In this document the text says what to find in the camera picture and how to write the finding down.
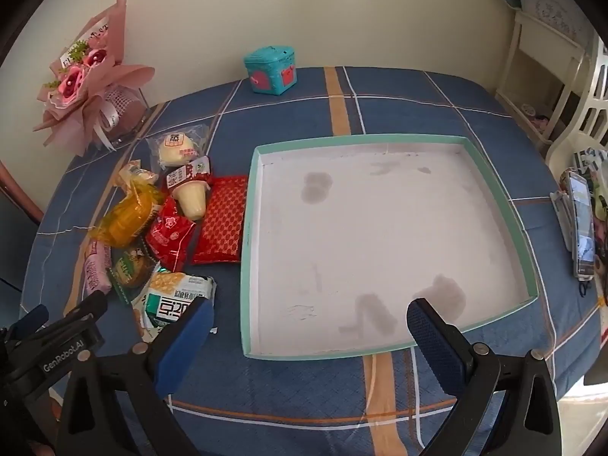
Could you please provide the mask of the green white cracker pack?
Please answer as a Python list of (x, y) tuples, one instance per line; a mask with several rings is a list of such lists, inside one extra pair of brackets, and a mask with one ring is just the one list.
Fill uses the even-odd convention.
[(217, 282), (211, 277), (173, 273), (157, 264), (132, 302), (142, 341), (151, 343), (164, 327), (181, 318), (194, 299), (214, 302), (216, 291)]

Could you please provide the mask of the red patterned flat packet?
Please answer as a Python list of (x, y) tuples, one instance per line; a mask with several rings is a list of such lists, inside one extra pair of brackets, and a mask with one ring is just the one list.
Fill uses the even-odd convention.
[(239, 263), (248, 185), (246, 175), (212, 179), (192, 264)]

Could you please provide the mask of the green white cookie pack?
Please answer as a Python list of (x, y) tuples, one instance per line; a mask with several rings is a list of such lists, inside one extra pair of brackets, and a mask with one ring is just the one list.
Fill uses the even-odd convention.
[(155, 259), (144, 244), (125, 248), (116, 262), (106, 270), (109, 282), (119, 298), (130, 304), (137, 290), (149, 279)]

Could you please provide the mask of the teal shallow cardboard tray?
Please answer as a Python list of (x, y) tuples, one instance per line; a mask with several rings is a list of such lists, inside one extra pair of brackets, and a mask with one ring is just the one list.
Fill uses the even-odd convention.
[(253, 152), (240, 278), (247, 357), (401, 350), (413, 344), (413, 299), (472, 331), (538, 294), (513, 205), (467, 138), (324, 137)]

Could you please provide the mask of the pink snack packet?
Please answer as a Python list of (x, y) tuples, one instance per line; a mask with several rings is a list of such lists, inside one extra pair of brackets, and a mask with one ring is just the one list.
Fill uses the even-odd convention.
[(110, 247), (98, 240), (91, 240), (84, 255), (84, 290), (87, 295), (95, 291), (108, 293), (112, 289), (107, 274), (110, 267)]

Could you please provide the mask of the red flower snack bag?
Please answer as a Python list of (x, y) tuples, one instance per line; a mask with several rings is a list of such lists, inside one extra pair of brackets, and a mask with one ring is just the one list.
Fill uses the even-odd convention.
[(181, 272), (196, 224), (179, 212), (176, 201), (168, 196), (144, 239), (154, 258), (170, 272)]

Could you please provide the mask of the yellow soft bread bag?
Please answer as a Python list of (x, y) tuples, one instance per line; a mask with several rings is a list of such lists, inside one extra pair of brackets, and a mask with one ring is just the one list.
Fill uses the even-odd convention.
[(113, 248), (124, 248), (157, 216), (166, 196), (154, 185), (131, 181), (127, 195), (91, 229), (90, 237)]

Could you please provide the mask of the pink flower bouquet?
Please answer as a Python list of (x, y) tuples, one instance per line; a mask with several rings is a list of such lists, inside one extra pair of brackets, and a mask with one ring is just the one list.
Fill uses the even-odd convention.
[(125, 63), (128, 0), (116, 0), (88, 20), (42, 84), (44, 109), (35, 131), (48, 130), (45, 145), (81, 157), (95, 145), (115, 151), (134, 134), (147, 110), (141, 88), (155, 69)]

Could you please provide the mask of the cream pudding cup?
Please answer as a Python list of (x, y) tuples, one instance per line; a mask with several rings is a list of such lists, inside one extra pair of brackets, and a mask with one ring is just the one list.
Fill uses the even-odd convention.
[(172, 196), (177, 200), (184, 216), (192, 221), (197, 221), (202, 219), (206, 212), (208, 190), (207, 182), (194, 180), (175, 187), (172, 190)]

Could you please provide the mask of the round bun clear wrapper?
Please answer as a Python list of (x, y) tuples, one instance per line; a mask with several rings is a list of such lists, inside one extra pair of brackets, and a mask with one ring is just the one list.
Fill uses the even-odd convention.
[(210, 137), (210, 127), (204, 123), (155, 134), (146, 140), (150, 166), (154, 171), (165, 171), (187, 165), (204, 154)]

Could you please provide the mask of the teal toy chest box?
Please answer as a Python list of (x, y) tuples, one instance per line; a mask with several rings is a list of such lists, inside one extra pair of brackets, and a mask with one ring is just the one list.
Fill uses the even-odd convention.
[(295, 49), (286, 45), (269, 45), (256, 49), (243, 58), (252, 91), (280, 96), (297, 81)]

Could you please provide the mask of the smartphone on stand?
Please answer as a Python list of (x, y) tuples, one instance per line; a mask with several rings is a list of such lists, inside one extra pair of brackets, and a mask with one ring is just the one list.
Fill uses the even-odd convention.
[(576, 171), (568, 169), (560, 176), (560, 189), (549, 196), (571, 253), (579, 295), (584, 298), (595, 276), (595, 228), (589, 185)]

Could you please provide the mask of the white side shelf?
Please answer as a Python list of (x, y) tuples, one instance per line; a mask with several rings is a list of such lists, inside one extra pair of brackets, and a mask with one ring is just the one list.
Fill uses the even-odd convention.
[(560, 117), (587, 70), (589, 55), (580, 44), (517, 10), (496, 99), (546, 151), (564, 128)]

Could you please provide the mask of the beige barcode snack pack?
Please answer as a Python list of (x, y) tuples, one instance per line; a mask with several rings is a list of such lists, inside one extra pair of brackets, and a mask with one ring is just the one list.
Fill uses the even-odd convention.
[(140, 160), (128, 161), (114, 177), (113, 184), (127, 193), (133, 182), (143, 184), (155, 184), (158, 174), (141, 167)]

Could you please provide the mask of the white plastic chair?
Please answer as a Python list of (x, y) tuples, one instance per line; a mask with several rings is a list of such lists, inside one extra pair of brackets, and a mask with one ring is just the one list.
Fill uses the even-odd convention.
[(598, 35), (592, 41), (589, 73), (572, 119), (546, 154), (553, 177), (559, 179), (573, 155), (586, 148), (607, 148), (607, 48)]

